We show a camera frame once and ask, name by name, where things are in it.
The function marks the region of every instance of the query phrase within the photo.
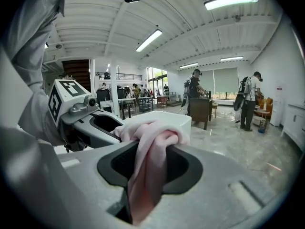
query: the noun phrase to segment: white ceiling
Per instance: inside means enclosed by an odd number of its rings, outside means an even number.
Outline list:
[[[113,57],[179,70],[186,63],[216,63],[242,55],[252,62],[271,39],[282,16],[273,0],[208,11],[204,0],[66,0],[46,50],[49,60]],[[163,34],[142,52],[139,43]]]

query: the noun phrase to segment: ceiling light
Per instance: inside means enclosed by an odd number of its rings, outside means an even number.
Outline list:
[[[149,44],[151,44],[156,38],[158,38],[162,34],[162,31],[156,29],[153,34],[151,34],[137,49],[137,52],[141,52],[144,48],[146,48]]]
[[[231,58],[223,58],[220,61],[227,61],[227,60],[235,60],[235,59],[243,59],[243,56],[231,57]]]
[[[205,2],[204,5],[207,10],[213,10],[228,5],[257,1],[258,0],[210,0],[208,2]]]
[[[192,63],[192,64],[188,64],[188,65],[184,65],[184,66],[180,66],[180,69],[186,68],[186,67],[191,67],[191,66],[196,66],[198,65],[198,63]]]

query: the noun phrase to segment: shiny gray floor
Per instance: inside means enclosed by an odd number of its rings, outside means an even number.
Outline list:
[[[157,110],[186,113],[179,106]],[[234,159],[276,194],[285,190],[298,168],[295,144],[287,136],[281,138],[282,129],[269,123],[265,134],[259,133],[255,125],[252,125],[252,132],[245,132],[239,125],[235,123],[233,107],[219,106],[217,117],[213,116],[206,131],[203,130],[204,123],[193,122],[191,145]]]

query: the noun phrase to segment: black railing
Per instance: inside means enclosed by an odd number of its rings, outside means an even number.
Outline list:
[[[99,76],[100,80],[109,80],[109,79],[111,79],[111,74],[110,73],[100,73],[100,72],[97,72],[95,75]],[[117,80],[141,81],[142,80],[142,76],[139,75],[139,74],[121,74],[121,73],[117,73],[116,74],[116,79]]]

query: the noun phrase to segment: pink towel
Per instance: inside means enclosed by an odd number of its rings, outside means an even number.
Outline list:
[[[140,140],[134,172],[128,182],[129,206],[134,225],[138,225],[161,199],[166,182],[166,147],[189,144],[190,138],[178,127],[161,121],[130,123],[115,128],[122,142]]]

